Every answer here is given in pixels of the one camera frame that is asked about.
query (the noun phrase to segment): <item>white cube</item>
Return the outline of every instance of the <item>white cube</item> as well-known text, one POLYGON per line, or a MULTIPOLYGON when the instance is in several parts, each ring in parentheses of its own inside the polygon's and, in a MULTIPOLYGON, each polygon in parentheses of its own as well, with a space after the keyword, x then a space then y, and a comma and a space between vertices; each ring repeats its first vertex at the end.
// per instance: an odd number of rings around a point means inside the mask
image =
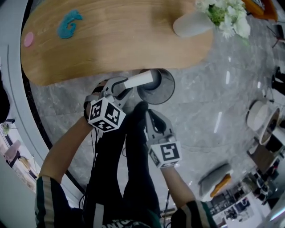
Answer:
POLYGON ((103 132, 118 129, 126 114, 107 98, 91 101, 88 123, 103 132))
POLYGON ((151 145, 148 154, 157 168, 174 166, 182 159, 180 142, 166 142, 151 145))

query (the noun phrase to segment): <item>black floor trim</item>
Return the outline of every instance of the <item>black floor trim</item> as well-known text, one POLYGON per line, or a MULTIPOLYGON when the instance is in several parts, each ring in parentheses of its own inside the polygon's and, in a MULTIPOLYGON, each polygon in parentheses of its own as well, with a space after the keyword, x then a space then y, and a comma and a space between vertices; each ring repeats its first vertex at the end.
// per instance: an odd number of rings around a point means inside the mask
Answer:
MULTIPOLYGON (((21 32, 23 32, 24 25, 25 25, 29 15, 30 15, 32 4, 33 4, 33 0, 28 0, 27 8, 26 8, 25 13, 24 13, 21 32)), ((41 118, 37 112, 37 107, 36 107, 36 104, 34 102, 33 94, 31 92, 30 82, 29 82, 29 79, 27 78, 26 74, 23 71, 22 65, 21 65, 21 69, 22 69, 22 78, 23 78, 23 83, 24 83, 24 89, 25 89, 26 97, 27 97, 28 104, 30 106, 33 118, 36 122, 37 128, 39 129, 40 134, 41 134, 46 146, 50 150, 52 148, 53 144, 50 142, 50 139, 49 139, 48 135, 46 134, 45 128, 41 123, 41 118)), ((82 194, 85 194, 84 188, 77 182, 77 180, 71 175, 71 173, 69 171, 66 171, 65 174, 71 180, 71 182, 79 189, 79 191, 82 194)))

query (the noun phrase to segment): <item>person's right arm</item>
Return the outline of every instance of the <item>person's right arm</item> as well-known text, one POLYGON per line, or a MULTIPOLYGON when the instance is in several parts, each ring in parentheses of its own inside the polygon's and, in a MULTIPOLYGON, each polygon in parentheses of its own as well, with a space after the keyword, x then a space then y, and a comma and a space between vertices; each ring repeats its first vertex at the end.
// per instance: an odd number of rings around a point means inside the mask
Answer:
POLYGON ((171 218, 172 228, 216 228, 206 203, 197 201, 174 167, 161 169, 178 210, 171 218))

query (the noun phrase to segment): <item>shirt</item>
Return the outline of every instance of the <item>shirt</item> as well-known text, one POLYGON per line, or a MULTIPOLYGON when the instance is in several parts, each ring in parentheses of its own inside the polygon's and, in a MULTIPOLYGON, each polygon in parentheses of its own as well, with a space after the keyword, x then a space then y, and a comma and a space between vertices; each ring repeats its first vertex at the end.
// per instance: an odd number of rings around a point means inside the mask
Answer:
MULTIPOLYGON (((82 210, 69 206, 60 184, 50 177, 43 176, 37 180, 35 214, 38 228, 84 227, 82 210)), ((154 221, 153 224, 150 227, 143 222, 131 219, 113 220, 109 224, 103 224, 102 228, 157 228, 160 226, 158 221, 154 221)), ((172 215, 171 227, 216 228, 217 225, 205 203, 191 201, 172 215)))

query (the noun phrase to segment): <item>gray tile floor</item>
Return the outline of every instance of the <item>gray tile floor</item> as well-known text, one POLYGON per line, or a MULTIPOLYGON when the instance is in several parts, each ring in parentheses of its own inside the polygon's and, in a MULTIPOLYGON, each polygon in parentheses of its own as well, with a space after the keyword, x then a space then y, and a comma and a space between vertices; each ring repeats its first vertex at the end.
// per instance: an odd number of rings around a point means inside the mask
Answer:
MULTIPOLYGON (((245 172, 254 167, 246 154, 254 137, 246 125, 246 114, 253 100, 263 98, 262 90, 267 90, 274 66, 283 68, 285 48, 282 44, 271 48, 275 39, 266 28, 271 26, 269 22, 252 17, 248 17, 248 21, 252 29, 248 43, 238 37, 227 41, 215 30, 213 46, 206 59, 188 69, 169 69, 176 82, 174 95, 162 105, 151 106, 172 121, 183 149, 183 160, 177 170, 196 196, 198 181, 217 164, 228 161, 232 165, 232 183, 241 180, 245 172), (220 112, 221 120, 215 132, 220 112)), ((136 72, 83 77, 46 87, 31 83, 39 115, 51 142, 55 143, 82 116, 85 96, 101 80, 119 75, 128 77, 136 72)), ((134 93, 129 107, 134 107, 138 101, 139 97, 134 93)), ((69 168, 83 186, 90 177, 92 158, 89 135, 69 168)), ((167 187, 151 160, 149 165, 163 208, 167 187)), ((118 181, 122 192, 127 180, 126 158, 121 156, 118 181)))

